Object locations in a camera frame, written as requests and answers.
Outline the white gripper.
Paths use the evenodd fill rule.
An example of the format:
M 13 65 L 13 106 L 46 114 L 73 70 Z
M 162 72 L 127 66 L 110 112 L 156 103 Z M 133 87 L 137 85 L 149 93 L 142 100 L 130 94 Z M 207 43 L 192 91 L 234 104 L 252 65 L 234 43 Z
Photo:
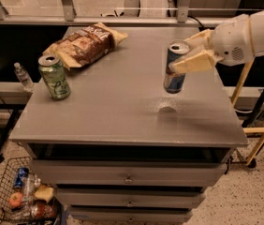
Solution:
M 205 71 L 219 62 L 236 66 L 254 59 L 250 17 L 240 15 L 219 24 L 213 31 L 205 29 L 184 40 L 191 49 L 204 49 L 194 55 L 182 55 L 170 63 L 170 70 L 178 74 Z

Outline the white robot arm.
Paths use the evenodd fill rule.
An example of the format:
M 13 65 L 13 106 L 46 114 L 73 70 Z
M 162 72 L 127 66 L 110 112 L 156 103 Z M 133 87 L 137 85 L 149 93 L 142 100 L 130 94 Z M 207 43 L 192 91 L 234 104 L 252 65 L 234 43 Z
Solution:
M 242 14 L 184 41 L 190 51 L 169 64 L 178 74 L 203 71 L 217 63 L 233 67 L 264 56 L 264 10 Z

